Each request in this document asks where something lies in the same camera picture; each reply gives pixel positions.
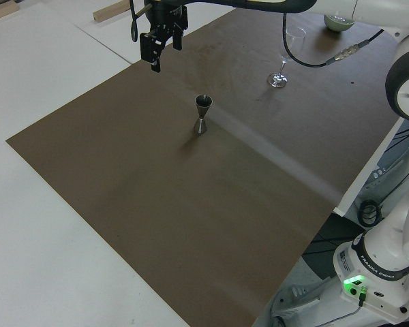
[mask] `wine glass base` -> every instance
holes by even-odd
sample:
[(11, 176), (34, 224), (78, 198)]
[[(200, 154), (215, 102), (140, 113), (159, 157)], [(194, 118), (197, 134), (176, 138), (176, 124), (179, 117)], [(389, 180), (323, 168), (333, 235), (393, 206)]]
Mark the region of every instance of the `wine glass base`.
[(288, 79), (283, 74), (271, 74), (268, 76), (268, 83), (272, 87), (285, 87)]

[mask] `wine glass stem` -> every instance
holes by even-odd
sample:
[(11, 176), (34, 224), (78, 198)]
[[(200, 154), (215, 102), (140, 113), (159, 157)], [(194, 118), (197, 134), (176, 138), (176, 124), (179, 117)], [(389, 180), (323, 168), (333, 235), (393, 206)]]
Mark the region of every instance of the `wine glass stem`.
[(282, 72), (283, 72), (283, 70), (284, 70), (284, 67), (285, 67), (285, 64), (286, 64), (286, 61), (285, 61), (285, 60), (282, 60), (282, 66), (280, 66), (280, 72), (279, 72), (279, 75), (281, 75), (281, 74), (282, 74)]

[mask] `gray cable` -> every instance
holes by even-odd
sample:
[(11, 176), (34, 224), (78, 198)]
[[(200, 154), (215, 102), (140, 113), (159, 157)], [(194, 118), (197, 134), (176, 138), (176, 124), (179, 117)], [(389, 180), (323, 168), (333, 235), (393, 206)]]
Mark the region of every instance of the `gray cable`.
[(339, 318), (336, 318), (336, 319), (334, 319), (334, 320), (331, 320), (330, 322), (325, 322), (325, 323), (323, 323), (323, 324), (321, 324), (321, 325), (318, 325), (318, 326), (315, 326), (315, 327), (326, 326), (326, 325), (328, 325), (328, 324), (331, 324), (332, 322), (337, 322), (338, 320), (342, 320), (342, 319), (344, 319), (344, 318), (350, 317), (351, 315), (355, 315), (356, 313), (358, 313), (359, 310), (361, 310), (361, 307), (358, 307), (358, 308), (356, 309), (356, 311), (354, 311), (354, 312), (352, 312), (352, 313), (349, 313), (349, 314), (347, 314), (347, 315), (343, 315), (342, 317), (339, 317)]

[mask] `wine glass bowl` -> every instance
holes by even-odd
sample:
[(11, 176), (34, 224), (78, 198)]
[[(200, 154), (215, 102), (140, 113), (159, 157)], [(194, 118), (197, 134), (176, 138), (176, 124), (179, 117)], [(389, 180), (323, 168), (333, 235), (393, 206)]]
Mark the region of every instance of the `wine glass bowl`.
[[(306, 32), (300, 27), (288, 26), (286, 27), (285, 34), (286, 45), (288, 46), (288, 49), (293, 55), (298, 55), (303, 49)], [(282, 72), (284, 70), (285, 64), (292, 60), (290, 55), (286, 52), (283, 37), (281, 39), (281, 42), (279, 43), (279, 56), (282, 61), (280, 70), (278, 73), (273, 73), (268, 76), (268, 83), (272, 87), (282, 88), (286, 86), (286, 83), (288, 81), (288, 77), (283, 75)]]

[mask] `green light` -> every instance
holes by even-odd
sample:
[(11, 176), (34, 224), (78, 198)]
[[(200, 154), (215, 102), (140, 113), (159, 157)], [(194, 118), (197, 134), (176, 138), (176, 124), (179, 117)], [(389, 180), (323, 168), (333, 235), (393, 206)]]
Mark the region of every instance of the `green light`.
[(355, 276), (355, 277), (346, 279), (346, 280), (344, 281), (344, 285), (353, 284), (353, 283), (355, 283), (355, 282), (358, 283), (358, 284), (360, 284), (360, 283), (362, 283), (362, 281), (363, 281), (364, 279), (365, 279), (364, 276), (362, 276), (362, 275), (357, 275), (357, 276)]

